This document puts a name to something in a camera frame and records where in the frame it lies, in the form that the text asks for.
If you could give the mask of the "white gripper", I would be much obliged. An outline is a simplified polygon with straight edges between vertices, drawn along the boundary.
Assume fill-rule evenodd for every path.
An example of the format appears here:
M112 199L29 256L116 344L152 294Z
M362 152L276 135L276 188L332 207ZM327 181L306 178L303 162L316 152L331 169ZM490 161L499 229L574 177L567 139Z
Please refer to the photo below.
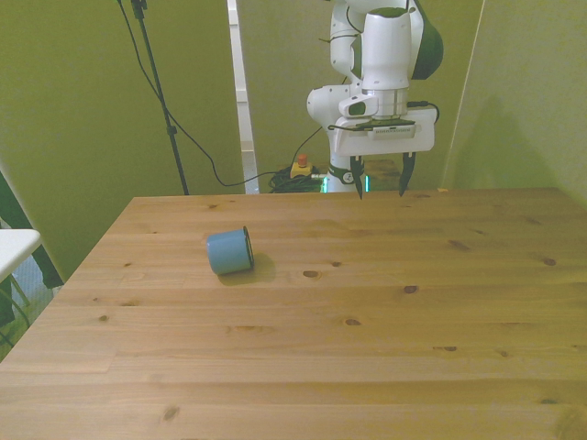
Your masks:
M399 179L399 195L408 188L415 169L416 152L429 151L435 144L437 109L409 109L400 119L346 119L341 117L331 126L331 147L339 156L350 158L350 171L359 198L363 197L362 156L393 153L403 154Z

